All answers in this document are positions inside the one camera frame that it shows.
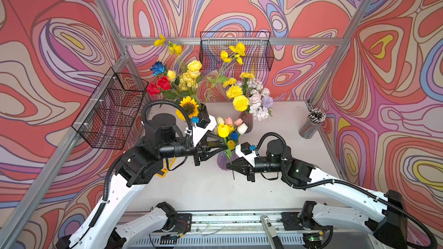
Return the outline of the purple glass tulip vase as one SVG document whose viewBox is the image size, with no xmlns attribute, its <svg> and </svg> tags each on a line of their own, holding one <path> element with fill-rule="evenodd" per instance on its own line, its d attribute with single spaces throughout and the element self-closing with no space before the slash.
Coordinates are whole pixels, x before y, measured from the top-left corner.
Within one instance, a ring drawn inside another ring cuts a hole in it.
<svg viewBox="0 0 443 249">
<path fill-rule="evenodd" d="M 217 157 L 217 164 L 218 164 L 218 167 L 219 167 L 221 170 L 223 170 L 223 171 L 229 171 L 229 170 L 226 168 L 226 165 L 227 165 L 228 163 L 232 163 L 232 162 L 231 162 L 231 156 L 229 156 L 226 152 L 223 152 L 223 153 L 219 153 L 219 154 L 218 154 L 218 157 Z"/>
</svg>

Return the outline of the sunflower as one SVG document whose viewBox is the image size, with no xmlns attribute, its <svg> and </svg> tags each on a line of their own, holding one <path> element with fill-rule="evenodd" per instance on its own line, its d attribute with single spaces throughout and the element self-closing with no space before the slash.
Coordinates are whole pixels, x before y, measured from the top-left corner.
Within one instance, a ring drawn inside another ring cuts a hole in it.
<svg viewBox="0 0 443 249">
<path fill-rule="evenodd" d="M 192 119 L 193 117 L 197 117 L 199 114 L 199 105 L 197 101 L 190 96 L 183 98 L 180 101 L 180 106 L 184 109 L 187 117 L 190 119 Z"/>
</svg>

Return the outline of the mixed rose bouquet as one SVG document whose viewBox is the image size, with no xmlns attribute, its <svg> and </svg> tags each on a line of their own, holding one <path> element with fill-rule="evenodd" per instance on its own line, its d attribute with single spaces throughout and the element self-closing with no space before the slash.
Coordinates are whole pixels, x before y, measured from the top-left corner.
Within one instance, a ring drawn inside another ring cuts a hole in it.
<svg viewBox="0 0 443 249">
<path fill-rule="evenodd" d="M 182 46 L 170 41 L 167 42 L 163 35 L 160 35 L 153 45 L 167 48 L 169 54 L 175 58 L 174 61 L 178 68 L 169 68 L 161 61 L 155 62 L 150 68 L 155 77 L 154 82 L 147 85 L 147 93 L 150 96 L 162 95 L 164 98 L 177 103 L 189 97 L 200 108 L 201 103 L 197 97 L 197 92 L 203 77 L 201 73 L 202 63 L 198 60 L 186 63 L 183 60 Z"/>
</svg>

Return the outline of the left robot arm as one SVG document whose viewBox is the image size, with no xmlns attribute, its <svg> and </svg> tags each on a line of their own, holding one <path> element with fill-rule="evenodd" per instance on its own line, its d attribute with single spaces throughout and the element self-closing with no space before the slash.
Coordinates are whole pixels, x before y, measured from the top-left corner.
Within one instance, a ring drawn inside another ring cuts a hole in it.
<svg viewBox="0 0 443 249">
<path fill-rule="evenodd" d="M 126 224 L 119 221 L 136 198 L 172 158 L 191 156 L 199 165 L 226 146 L 215 141 L 216 119 L 204 106 L 196 118 L 170 100 L 147 103 L 142 111 L 145 135 L 114 160 L 105 176 L 103 197 L 80 228 L 61 237 L 58 249 L 127 249 L 160 230 L 175 230 L 177 212 L 168 203 Z"/>
</svg>

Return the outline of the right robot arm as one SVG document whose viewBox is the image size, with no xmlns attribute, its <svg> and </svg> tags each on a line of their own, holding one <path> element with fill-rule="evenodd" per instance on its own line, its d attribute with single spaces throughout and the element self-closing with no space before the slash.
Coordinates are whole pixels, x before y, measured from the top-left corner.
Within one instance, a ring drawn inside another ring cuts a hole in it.
<svg viewBox="0 0 443 249">
<path fill-rule="evenodd" d="M 248 142 L 238 145 L 235 152 L 238 158 L 226 167 L 246 176 L 250 182 L 255 181 L 257 174 L 278 173 L 281 181 L 292 189 L 311 190 L 343 203 L 342 207 L 327 207 L 307 201 L 299 213 L 303 227 L 357 229 L 393 249 L 419 249 L 420 244 L 408 241 L 408 222 L 412 222 L 429 238 L 429 244 L 425 246 L 427 249 L 438 247 L 431 230 L 406 211 L 400 193 L 369 190 L 296 159 L 286 141 L 277 133 L 264 134 L 257 145 Z"/>
</svg>

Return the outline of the black vase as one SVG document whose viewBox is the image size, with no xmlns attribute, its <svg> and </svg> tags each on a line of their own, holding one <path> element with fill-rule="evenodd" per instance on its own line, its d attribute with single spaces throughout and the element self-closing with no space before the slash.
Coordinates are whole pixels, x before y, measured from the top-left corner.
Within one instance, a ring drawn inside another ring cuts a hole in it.
<svg viewBox="0 0 443 249">
<path fill-rule="evenodd" d="M 205 104 L 202 105 L 202 108 L 199 111 L 197 117 L 198 117 L 198 122 L 196 122 L 197 127 L 205 129 L 211 123 L 208 109 Z"/>
</svg>

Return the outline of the tulip bunch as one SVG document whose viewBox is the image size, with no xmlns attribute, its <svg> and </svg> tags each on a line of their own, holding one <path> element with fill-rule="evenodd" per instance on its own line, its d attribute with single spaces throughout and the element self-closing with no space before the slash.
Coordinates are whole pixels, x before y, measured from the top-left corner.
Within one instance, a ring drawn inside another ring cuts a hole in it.
<svg viewBox="0 0 443 249">
<path fill-rule="evenodd" d="M 226 118 L 226 119 L 223 119 L 222 117 L 219 116 L 219 117 L 216 118 L 216 124 L 217 124 L 217 126 L 216 126 L 216 128 L 214 129 L 214 132 L 215 132 L 215 134 L 216 134 L 217 137 L 219 137 L 219 136 L 218 136 L 218 126 L 219 126 L 220 124 L 229 125 L 229 128 L 230 128 L 230 134 L 231 134 L 234 130 L 236 130 L 236 131 L 239 133 L 239 138 L 240 138 L 241 136 L 243 136 L 243 135 L 245 134 L 246 130 L 248 129 L 248 127 L 243 123 L 243 120 L 242 120 L 241 118 L 237 119 L 236 121 L 233 121 L 230 117 L 228 117 L 228 118 Z M 236 146 L 239 145 L 239 138 L 238 138 L 238 140 L 235 141 Z M 227 141 L 230 140 L 230 135 L 229 135 L 228 137 L 226 137 L 226 138 L 221 138 L 221 139 L 222 139 L 222 141 L 225 142 L 225 145 L 227 145 Z M 227 145 L 227 150 L 226 150 L 225 152 L 226 152 L 229 156 L 231 156 L 231 152 L 234 152 L 234 153 L 235 153 L 235 149 L 234 149 L 233 151 L 231 151 L 231 150 L 229 150 L 228 145 Z"/>
</svg>

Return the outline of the yellow calculator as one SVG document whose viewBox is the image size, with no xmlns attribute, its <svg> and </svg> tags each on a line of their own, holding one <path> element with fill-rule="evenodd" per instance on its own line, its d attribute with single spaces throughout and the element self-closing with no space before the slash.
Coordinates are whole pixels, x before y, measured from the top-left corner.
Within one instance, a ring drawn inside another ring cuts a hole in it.
<svg viewBox="0 0 443 249">
<path fill-rule="evenodd" d="M 167 167 L 169 167 L 169 169 L 172 169 L 176 160 L 177 160 L 176 158 L 169 158 L 163 160 L 163 168 L 156 174 L 156 176 L 160 178 L 165 177 L 166 174 L 168 173 Z"/>
</svg>

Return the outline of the tool on front rail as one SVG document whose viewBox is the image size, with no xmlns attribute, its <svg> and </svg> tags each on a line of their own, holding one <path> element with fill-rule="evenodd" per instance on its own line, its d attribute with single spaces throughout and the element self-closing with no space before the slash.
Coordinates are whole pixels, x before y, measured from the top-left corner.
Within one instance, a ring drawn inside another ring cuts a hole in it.
<svg viewBox="0 0 443 249">
<path fill-rule="evenodd" d="M 272 249 L 284 249 L 283 244 L 281 243 L 280 238 L 278 237 L 271 220 L 268 216 L 261 216 L 261 223 L 264 227 L 264 231 L 266 233 L 266 237 L 269 240 Z"/>
</svg>

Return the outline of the yellow tulip front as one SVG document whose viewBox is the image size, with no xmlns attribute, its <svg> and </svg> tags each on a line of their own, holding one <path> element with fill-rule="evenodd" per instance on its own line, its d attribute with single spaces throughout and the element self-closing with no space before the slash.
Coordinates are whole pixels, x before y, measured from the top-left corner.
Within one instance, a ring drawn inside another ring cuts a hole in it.
<svg viewBox="0 0 443 249">
<path fill-rule="evenodd" d="M 231 150 L 231 151 L 233 151 L 236 147 L 236 143 L 233 140 L 227 141 L 227 145 L 228 145 L 229 150 Z"/>
</svg>

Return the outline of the patterned pen cup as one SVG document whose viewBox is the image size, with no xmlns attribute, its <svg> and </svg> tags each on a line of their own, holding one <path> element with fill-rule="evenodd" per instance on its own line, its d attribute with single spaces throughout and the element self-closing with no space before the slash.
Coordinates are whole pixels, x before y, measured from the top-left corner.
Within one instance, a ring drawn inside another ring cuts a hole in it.
<svg viewBox="0 0 443 249">
<path fill-rule="evenodd" d="M 302 138 L 311 139 L 326 120 L 326 113 L 319 108 L 312 108 L 307 121 L 300 127 L 299 134 Z"/>
</svg>

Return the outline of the yellow and lilac bouquet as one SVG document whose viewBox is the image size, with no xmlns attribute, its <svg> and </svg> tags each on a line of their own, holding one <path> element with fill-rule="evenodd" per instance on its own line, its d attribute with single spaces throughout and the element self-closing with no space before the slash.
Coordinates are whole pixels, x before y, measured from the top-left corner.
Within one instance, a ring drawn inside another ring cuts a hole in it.
<svg viewBox="0 0 443 249">
<path fill-rule="evenodd" d="M 247 60 L 247 48 L 242 42 L 229 45 L 220 53 L 222 67 L 216 77 L 225 94 L 233 103 L 234 109 L 253 115 L 258 121 L 272 115 L 273 99 L 271 92 L 256 76 L 257 60 Z"/>
</svg>

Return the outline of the yellow tulip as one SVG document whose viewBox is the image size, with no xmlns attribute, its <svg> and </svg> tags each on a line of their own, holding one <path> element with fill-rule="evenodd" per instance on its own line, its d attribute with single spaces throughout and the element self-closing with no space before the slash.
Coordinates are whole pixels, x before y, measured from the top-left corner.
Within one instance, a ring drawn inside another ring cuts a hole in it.
<svg viewBox="0 0 443 249">
<path fill-rule="evenodd" d="M 229 125 L 226 124 L 220 124 L 218 126 L 218 136 L 221 138 L 226 138 L 230 134 L 230 128 Z"/>
<path fill-rule="evenodd" d="M 236 147 L 236 143 L 233 140 L 227 141 L 227 145 L 228 145 L 229 150 L 231 150 L 231 151 L 233 151 Z"/>
</svg>

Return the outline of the blue tulip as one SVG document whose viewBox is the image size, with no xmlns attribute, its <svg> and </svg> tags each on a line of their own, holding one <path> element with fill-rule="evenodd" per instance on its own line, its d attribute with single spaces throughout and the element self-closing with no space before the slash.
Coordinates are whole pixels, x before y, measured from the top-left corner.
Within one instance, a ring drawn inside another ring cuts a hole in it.
<svg viewBox="0 0 443 249">
<path fill-rule="evenodd" d="M 232 140 L 232 141 L 236 141 L 236 140 L 238 140 L 238 138 L 239 138 L 239 133 L 238 133 L 236 130 L 234 130 L 234 131 L 230 134 L 230 140 Z"/>
</svg>

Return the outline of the red grey glass vase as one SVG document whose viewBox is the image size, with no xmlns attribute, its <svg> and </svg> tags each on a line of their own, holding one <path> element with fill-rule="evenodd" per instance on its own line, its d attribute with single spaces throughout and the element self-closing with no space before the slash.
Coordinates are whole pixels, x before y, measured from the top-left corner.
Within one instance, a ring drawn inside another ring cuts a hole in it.
<svg viewBox="0 0 443 249">
<path fill-rule="evenodd" d="M 250 133 L 253 130 L 254 118 L 252 114 L 247 112 L 241 112 L 239 118 L 243 120 L 243 123 L 248 127 L 246 130 L 246 134 Z"/>
</svg>

